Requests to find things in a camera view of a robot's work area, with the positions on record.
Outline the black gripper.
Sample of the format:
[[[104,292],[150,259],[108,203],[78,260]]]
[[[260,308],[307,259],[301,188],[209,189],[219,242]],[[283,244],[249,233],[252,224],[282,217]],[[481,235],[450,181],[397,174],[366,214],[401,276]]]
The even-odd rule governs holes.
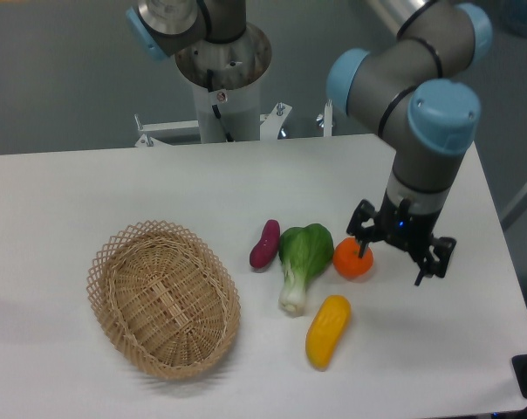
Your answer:
[[[433,229],[446,197],[446,190],[427,193],[389,182],[379,211],[362,200],[346,229],[359,245],[358,258],[365,256],[370,243],[385,241],[407,252],[418,265],[415,286],[424,278],[444,278],[456,240],[434,237]]]

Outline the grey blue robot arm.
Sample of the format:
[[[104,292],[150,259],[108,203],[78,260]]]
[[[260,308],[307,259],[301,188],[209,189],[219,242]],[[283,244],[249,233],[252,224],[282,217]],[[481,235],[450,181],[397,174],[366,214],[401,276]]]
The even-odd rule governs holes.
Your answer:
[[[344,52],[329,71],[331,103],[390,145],[392,171],[379,209],[362,201],[347,232],[362,247],[383,241],[405,251],[421,278],[443,277],[455,240],[433,229],[476,135],[481,105],[452,77],[492,42],[485,12],[446,1],[374,1],[397,42],[381,54]],[[257,83],[270,66],[268,38],[243,1],[139,1],[127,11],[133,34],[156,59],[174,58],[202,94],[205,143],[261,138]]]

